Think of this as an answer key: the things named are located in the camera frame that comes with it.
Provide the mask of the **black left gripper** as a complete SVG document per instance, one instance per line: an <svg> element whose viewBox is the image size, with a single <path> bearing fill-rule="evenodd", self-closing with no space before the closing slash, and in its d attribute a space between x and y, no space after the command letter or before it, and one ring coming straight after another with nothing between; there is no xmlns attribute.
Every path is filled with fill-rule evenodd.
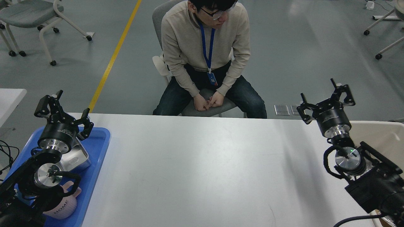
<svg viewBox="0 0 404 227"><path fill-rule="evenodd" d="M37 142L40 148L51 148L66 154L71 151L75 145L75 138L80 141L87 139L94 127L94 123L89 119L90 108L84 109L80 119L67 114L59 99L62 97L63 90L59 90L56 96L45 95L39 100L34 115L39 118L46 118L46 124L42 134ZM84 125L82 131L79 131L78 125Z"/></svg>

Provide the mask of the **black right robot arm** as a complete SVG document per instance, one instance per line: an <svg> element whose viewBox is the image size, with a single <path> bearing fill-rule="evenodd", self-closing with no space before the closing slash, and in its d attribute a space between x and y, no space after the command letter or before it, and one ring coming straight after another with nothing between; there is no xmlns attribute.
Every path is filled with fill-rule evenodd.
<svg viewBox="0 0 404 227"><path fill-rule="evenodd" d="M361 141L356 146L350 137L352 125L344 111L354 106L349 85L337 84L331 79L334 91L330 98L316 104L302 102L297 107L301 119L308 125L316 121L330 147L323 154L323 165L328 174L344 179L345 190L365 210L366 216L343 219L341 226L350 221L387 218L395 227L403 226L404 195L403 170L383 154Z"/></svg>

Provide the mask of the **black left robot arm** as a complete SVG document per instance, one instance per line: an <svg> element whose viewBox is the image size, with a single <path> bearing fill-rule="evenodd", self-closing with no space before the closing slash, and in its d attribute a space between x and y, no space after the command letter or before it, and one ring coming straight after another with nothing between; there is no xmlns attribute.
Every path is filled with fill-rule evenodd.
<svg viewBox="0 0 404 227"><path fill-rule="evenodd" d="M1 184L1 226L43 227L44 212L55 199L73 195L81 176L59 167L63 155L89 137L94 123L89 108L75 119L60 105L63 91L40 99L34 115L46 118L47 124L37 142L39 151L32 153Z"/></svg>

